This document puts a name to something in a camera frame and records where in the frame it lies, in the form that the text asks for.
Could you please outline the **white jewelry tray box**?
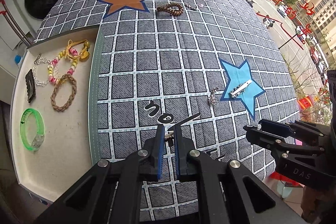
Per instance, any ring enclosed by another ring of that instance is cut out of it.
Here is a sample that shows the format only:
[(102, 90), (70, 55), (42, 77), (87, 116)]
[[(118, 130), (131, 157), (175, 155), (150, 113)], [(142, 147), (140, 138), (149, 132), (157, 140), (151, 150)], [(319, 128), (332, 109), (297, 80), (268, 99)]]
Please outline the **white jewelry tray box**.
[[(26, 49), (15, 81), (11, 102), (11, 154), (20, 186), (32, 195), (52, 203), (92, 166), (88, 132), (89, 79), (92, 59), (79, 62), (73, 74), (77, 93), (71, 106), (63, 112), (51, 105), (52, 84), (36, 88), (36, 97), (27, 101), (25, 75), (38, 56), (49, 60), (64, 50), (69, 40), (87, 39), (90, 53), (95, 50), (98, 26), (77, 28), (42, 40)], [(21, 117), (32, 108), (40, 112), (45, 139), (38, 151), (29, 151), (20, 135)]]

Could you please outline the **green translucent bangle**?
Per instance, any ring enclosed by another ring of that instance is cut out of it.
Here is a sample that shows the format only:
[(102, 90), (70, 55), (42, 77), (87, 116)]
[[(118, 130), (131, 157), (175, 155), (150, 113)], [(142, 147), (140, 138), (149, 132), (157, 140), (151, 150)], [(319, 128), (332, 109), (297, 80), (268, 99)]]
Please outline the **green translucent bangle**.
[(27, 108), (20, 121), (19, 132), (24, 147), (38, 151), (45, 140), (45, 124), (38, 110)]

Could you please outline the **silver spiked hair clip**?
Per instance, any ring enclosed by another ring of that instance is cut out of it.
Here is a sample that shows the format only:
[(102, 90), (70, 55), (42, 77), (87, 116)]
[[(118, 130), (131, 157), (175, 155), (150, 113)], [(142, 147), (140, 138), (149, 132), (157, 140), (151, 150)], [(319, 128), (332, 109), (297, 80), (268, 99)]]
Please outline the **silver spiked hair clip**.
[(238, 85), (229, 92), (232, 98), (238, 97), (240, 94), (244, 93), (245, 89), (252, 83), (252, 80), (247, 80), (246, 82)]

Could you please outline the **grey checked tablecloth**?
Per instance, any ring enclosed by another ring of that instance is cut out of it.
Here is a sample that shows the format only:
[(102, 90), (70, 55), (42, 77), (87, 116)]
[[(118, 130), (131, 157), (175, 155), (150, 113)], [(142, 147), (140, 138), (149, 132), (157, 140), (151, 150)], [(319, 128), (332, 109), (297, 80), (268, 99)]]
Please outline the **grey checked tablecloth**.
[(274, 171), (270, 152), (250, 144), (243, 127), (293, 121), (298, 106), (282, 54), (245, 0), (58, 0), (37, 40), (88, 26), (98, 26), (88, 118), (93, 162), (141, 149), (166, 115), (212, 158), (238, 160), (260, 180)]

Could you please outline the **small black hair clip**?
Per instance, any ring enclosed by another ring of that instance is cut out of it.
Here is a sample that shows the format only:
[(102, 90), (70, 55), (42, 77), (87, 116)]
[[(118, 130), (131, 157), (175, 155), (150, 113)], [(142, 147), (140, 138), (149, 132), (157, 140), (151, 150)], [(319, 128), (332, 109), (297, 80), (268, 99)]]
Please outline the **small black hair clip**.
[(174, 145), (174, 132), (170, 131), (167, 135), (165, 135), (165, 141), (167, 142), (169, 147)]

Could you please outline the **black hair claw clip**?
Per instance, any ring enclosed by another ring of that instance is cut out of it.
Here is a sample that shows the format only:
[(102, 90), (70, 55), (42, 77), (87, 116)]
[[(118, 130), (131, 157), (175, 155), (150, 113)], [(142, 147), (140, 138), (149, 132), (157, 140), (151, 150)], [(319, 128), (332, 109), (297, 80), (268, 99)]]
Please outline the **black hair claw clip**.
[(33, 99), (36, 97), (35, 80), (32, 69), (30, 69), (25, 75), (25, 81), (27, 88), (27, 102), (31, 103)]

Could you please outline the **red handled metal rod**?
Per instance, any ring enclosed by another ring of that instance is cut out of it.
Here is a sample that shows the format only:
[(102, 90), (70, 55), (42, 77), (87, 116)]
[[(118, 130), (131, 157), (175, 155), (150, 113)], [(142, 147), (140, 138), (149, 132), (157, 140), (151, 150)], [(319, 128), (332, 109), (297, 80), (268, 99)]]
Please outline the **red handled metal rod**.
[(16, 36), (20, 39), (20, 41), (29, 47), (31, 45), (30, 39), (20, 28), (19, 24), (15, 21), (14, 17), (12, 16), (11, 12), (9, 11), (5, 3), (5, 0), (1, 0), (1, 5), (3, 5), (3, 10), (1, 11), (1, 15), (3, 15), (8, 25), (13, 30), (13, 32), (16, 34)]

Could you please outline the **small silver charm clip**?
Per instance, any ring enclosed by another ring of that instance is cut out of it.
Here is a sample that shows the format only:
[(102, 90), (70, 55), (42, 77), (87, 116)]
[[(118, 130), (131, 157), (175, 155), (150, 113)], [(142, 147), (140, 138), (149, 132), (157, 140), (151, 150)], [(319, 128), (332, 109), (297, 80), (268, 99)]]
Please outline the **small silver charm clip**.
[(198, 8), (193, 7), (190, 3), (185, 3), (185, 7), (193, 11), (198, 11)]

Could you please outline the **silver rhinestone brooch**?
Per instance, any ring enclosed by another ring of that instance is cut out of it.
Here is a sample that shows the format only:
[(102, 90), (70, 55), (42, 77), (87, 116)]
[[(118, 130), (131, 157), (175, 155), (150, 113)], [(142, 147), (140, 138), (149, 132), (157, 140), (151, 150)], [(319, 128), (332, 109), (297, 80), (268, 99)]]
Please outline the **silver rhinestone brooch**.
[(211, 91), (210, 91), (210, 96), (209, 96), (209, 104), (214, 106), (218, 103), (218, 100), (216, 98), (216, 93), (217, 91), (219, 90), (218, 87), (216, 88), (213, 88)]

